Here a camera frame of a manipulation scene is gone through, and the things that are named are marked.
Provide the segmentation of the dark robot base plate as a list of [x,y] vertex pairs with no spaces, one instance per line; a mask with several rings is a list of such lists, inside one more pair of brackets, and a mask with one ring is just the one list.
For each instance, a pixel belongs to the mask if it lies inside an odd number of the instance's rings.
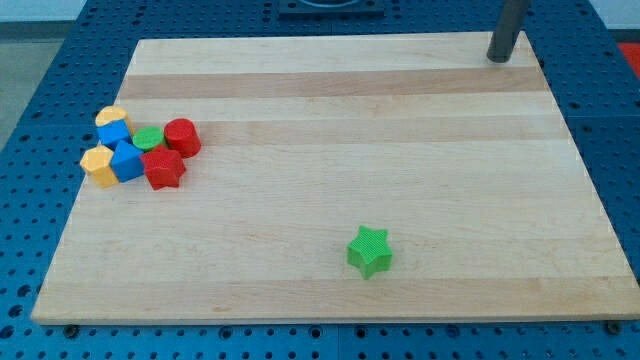
[[278,17],[284,19],[383,16],[383,0],[277,0]]

